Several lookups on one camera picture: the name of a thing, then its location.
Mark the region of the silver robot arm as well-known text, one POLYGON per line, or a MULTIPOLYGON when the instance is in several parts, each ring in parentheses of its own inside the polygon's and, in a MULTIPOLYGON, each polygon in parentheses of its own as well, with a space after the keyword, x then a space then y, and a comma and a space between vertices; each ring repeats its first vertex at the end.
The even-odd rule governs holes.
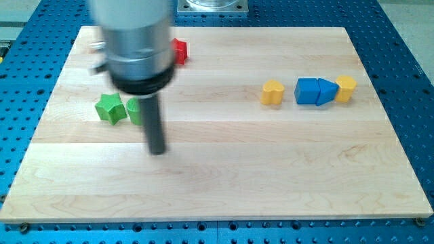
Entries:
POLYGON ((174 74, 168 0, 89 0, 105 42, 105 68, 113 85, 133 95, 165 87, 174 74))

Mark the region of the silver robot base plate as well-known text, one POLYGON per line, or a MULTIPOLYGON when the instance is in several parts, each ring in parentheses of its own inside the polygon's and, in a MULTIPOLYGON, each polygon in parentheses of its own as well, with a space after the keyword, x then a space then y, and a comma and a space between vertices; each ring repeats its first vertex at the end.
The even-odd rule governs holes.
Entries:
POLYGON ((249 12, 248 0, 178 0, 176 9, 179 14, 249 12))

